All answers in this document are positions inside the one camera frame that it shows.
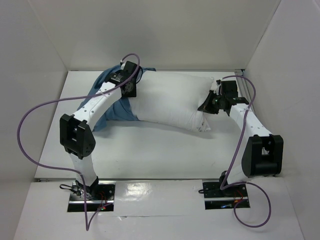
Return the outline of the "blue pillowcase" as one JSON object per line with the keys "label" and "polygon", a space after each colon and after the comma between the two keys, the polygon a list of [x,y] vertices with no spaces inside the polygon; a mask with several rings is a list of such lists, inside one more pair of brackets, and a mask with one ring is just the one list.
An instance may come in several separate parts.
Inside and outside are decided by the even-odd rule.
{"label": "blue pillowcase", "polygon": [[[117,72],[121,69],[121,65],[115,65],[114,67],[108,68],[103,71],[93,83],[88,95],[94,95],[100,89],[103,81],[112,72]],[[128,98],[121,98],[116,101],[108,110],[100,117],[94,126],[93,131],[102,131],[108,121],[138,121],[138,118],[132,113],[130,101]]]}

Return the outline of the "white pillow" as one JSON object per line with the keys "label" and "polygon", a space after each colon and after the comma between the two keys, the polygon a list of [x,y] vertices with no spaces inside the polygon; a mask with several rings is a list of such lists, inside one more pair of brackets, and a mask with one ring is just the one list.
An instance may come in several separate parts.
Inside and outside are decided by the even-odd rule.
{"label": "white pillow", "polygon": [[213,83],[213,77],[148,70],[137,85],[137,96],[129,99],[130,108],[140,121],[207,132],[211,128],[198,108]]}

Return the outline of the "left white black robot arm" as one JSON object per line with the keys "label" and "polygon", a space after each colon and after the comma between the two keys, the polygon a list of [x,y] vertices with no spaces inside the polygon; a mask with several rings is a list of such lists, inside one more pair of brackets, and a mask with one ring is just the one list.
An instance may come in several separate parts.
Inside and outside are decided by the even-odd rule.
{"label": "left white black robot arm", "polygon": [[110,73],[102,82],[96,97],[91,97],[72,115],[64,114],[59,120],[60,144],[69,154],[74,169],[80,174],[76,177],[76,185],[81,194],[88,200],[99,193],[99,178],[93,167],[92,152],[96,146],[93,135],[94,127],[103,114],[122,97],[136,97],[137,72],[125,85],[105,93],[123,83],[130,77],[126,70]]}

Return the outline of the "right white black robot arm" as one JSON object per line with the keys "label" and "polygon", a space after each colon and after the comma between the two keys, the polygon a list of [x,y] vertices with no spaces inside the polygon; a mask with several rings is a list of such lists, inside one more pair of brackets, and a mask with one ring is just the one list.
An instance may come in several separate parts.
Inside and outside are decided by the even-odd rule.
{"label": "right white black robot arm", "polygon": [[240,128],[240,137],[231,159],[218,184],[223,196],[230,196],[236,185],[256,177],[276,176],[282,171],[284,140],[271,133],[252,111],[253,100],[239,96],[238,85],[231,76],[217,80],[198,108],[207,114],[224,111]]}

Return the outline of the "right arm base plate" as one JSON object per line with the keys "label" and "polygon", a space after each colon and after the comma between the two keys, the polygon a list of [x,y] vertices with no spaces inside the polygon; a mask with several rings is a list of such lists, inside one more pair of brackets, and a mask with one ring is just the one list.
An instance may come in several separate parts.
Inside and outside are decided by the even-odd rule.
{"label": "right arm base plate", "polygon": [[225,190],[220,189],[217,181],[204,181],[198,193],[204,197],[206,210],[222,210],[237,208],[250,208],[250,201],[245,184],[232,186]]}

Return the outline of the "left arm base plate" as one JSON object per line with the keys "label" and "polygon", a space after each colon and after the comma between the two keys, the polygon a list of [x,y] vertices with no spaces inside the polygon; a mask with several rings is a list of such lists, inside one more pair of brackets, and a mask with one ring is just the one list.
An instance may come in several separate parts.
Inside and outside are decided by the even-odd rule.
{"label": "left arm base plate", "polygon": [[[95,191],[94,196],[89,196],[86,199],[87,211],[93,213],[98,208],[101,208],[102,212],[113,212],[115,188],[115,182],[100,182],[97,186],[97,190]],[[67,212],[83,213],[85,210],[85,196],[83,190],[81,190],[75,182],[73,182],[71,186],[68,185],[66,189],[70,190]]]}

